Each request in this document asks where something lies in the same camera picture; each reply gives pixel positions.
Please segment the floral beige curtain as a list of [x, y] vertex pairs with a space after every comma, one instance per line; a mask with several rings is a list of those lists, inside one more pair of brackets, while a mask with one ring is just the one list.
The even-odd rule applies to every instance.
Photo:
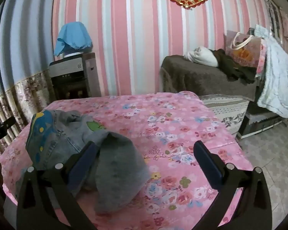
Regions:
[[32, 116], [55, 100], [49, 72], [43, 71], [28, 77], [0, 94], [0, 121], [15, 117], [16, 123], [0, 140], [0, 154], [29, 124]]

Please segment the pink floral bed sheet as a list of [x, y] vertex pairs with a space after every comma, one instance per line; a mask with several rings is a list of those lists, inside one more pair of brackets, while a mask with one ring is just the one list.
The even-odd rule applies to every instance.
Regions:
[[91, 115], [131, 139], [149, 166], [148, 183], [116, 213], [96, 214], [94, 194], [80, 195], [81, 208], [98, 229], [192, 229], [217, 195], [194, 158], [198, 140], [225, 163], [253, 168], [224, 124], [192, 92], [60, 100], [48, 109]]

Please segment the dark low side table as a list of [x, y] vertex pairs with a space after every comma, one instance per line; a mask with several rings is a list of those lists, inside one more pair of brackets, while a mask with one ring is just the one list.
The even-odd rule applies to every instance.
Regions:
[[250, 102], [236, 137], [240, 139], [256, 135], [281, 124], [285, 119]]

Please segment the grey black water dispenser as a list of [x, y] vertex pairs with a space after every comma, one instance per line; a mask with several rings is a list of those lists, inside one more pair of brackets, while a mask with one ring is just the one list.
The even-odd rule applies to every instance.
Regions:
[[72, 54], [49, 65], [57, 100], [100, 97], [95, 53]]

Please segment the white dotted floral sofa skirt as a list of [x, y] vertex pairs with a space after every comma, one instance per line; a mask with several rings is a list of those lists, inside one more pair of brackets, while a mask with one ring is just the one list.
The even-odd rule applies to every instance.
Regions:
[[206, 107], [214, 112], [232, 136], [236, 137], [250, 101], [242, 97], [224, 94], [199, 96], [199, 98]]

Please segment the blue cloth on dispenser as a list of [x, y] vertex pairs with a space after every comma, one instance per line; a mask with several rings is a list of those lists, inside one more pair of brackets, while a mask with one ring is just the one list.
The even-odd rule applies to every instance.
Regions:
[[56, 38], [54, 56], [88, 51], [93, 48], [93, 41], [82, 22], [70, 22], [62, 26]]

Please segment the pale green quilted blanket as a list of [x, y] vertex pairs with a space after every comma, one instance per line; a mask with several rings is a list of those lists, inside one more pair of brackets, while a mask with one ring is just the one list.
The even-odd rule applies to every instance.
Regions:
[[264, 87], [257, 105], [288, 118], [288, 53], [268, 29], [257, 24], [254, 35], [264, 39], [267, 46]]

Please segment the dark brown garment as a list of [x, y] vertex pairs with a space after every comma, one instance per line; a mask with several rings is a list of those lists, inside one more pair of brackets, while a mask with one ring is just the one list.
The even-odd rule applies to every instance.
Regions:
[[244, 67], [237, 63], [223, 49], [210, 50], [217, 59], [218, 68], [227, 76], [229, 81], [243, 80], [246, 84], [253, 84], [257, 69], [255, 67]]

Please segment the brown fuzzy sofa cover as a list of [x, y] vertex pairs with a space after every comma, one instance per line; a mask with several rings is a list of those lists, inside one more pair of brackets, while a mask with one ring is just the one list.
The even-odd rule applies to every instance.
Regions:
[[217, 67], [190, 62], [182, 56], [166, 56], [160, 68], [163, 91], [191, 91], [197, 96], [225, 95], [255, 100], [257, 84], [229, 81]]

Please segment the white folded garment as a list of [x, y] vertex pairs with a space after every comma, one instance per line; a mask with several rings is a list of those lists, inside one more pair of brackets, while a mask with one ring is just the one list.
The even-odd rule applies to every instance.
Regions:
[[210, 49], [203, 46], [200, 46], [193, 51], [187, 51], [184, 58], [193, 63], [209, 67], [218, 67], [217, 58], [213, 55]]

